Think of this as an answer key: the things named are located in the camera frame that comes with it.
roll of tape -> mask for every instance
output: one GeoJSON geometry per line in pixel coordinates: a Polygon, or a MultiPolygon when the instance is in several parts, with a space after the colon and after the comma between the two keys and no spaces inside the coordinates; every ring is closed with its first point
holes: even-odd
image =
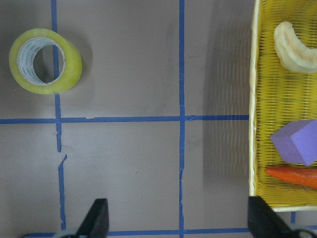
{"type": "Polygon", "coordinates": [[[33,29],[20,35],[13,43],[9,55],[10,70],[15,80],[26,90],[38,94],[59,94],[78,82],[82,72],[79,52],[69,41],[48,29],[33,29]],[[59,77],[44,83],[34,71],[34,58],[45,46],[57,46],[64,66],[59,77]]]}

orange carrot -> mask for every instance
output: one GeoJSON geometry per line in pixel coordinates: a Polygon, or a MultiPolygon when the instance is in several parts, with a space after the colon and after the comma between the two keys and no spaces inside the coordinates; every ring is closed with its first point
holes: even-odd
{"type": "Polygon", "coordinates": [[[317,169],[268,167],[265,169],[265,172],[285,182],[317,189],[317,169]]]}

basket weave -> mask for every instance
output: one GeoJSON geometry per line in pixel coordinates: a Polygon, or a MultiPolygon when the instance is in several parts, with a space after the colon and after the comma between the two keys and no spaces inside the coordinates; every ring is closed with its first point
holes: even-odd
{"type": "MultiPolygon", "coordinates": [[[[317,190],[280,181],[264,171],[285,163],[269,136],[295,120],[317,119],[317,73],[283,68],[274,49],[274,29],[293,24],[298,38],[317,48],[317,1],[256,0],[250,65],[250,195],[261,196],[275,211],[317,210],[317,190]]],[[[314,162],[311,168],[317,168],[314,162]]]]}

banana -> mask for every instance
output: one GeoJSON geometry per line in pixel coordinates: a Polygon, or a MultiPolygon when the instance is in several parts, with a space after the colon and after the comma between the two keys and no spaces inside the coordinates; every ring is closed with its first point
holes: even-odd
{"type": "Polygon", "coordinates": [[[308,48],[297,38],[292,23],[283,21],[275,28],[274,47],[284,68],[301,73],[317,72],[317,49],[308,48]]]}

grid line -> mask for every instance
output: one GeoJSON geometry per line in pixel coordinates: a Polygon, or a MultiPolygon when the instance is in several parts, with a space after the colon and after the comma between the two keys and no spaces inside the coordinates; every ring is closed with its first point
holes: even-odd
{"type": "Polygon", "coordinates": [[[58,166],[58,187],[59,187],[59,204],[60,204],[60,228],[66,229],[66,213],[65,213],[65,186],[64,186],[64,162],[67,160],[67,155],[58,166]]]}
{"type": "MultiPolygon", "coordinates": [[[[185,121],[195,120],[249,120],[249,115],[188,115],[185,121]]],[[[60,118],[60,123],[97,123],[97,122],[163,122],[180,121],[180,116],[159,117],[96,117],[96,118],[60,118]]],[[[0,119],[0,124],[56,124],[54,118],[13,118],[0,119]]]]}
{"type": "MultiPolygon", "coordinates": [[[[57,33],[57,3],[56,0],[51,0],[51,21],[52,31],[57,33]]],[[[54,79],[59,77],[58,70],[58,48],[53,46],[53,76],[54,79]]],[[[60,97],[59,94],[55,94],[55,117],[56,117],[56,140],[57,151],[61,152],[61,112],[60,112],[60,97]]]]}
{"type": "Polygon", "coordinates": [[[296,212],[291,212],[291,224],[296,223],[296,212]]]}
{"type": "Polygon", "coordinates": [[[179,0],[179,236],[184,237],[183,172],[185,169],[185,0],[179,0]]]}
{"type": "MultiPolygon", "coordinates": [[[[124,236],[166,236],[166,235],[199,235],[199,234],[232,234],[248,233],[248,228],[218,228],[218,229],[192,229],[192,230],[151,230],[151,231],[118,231],[109,232],[109,237],[124,236]]],[[[36,233],[24,238],[52,237],[54,233],[36,233]]]]}

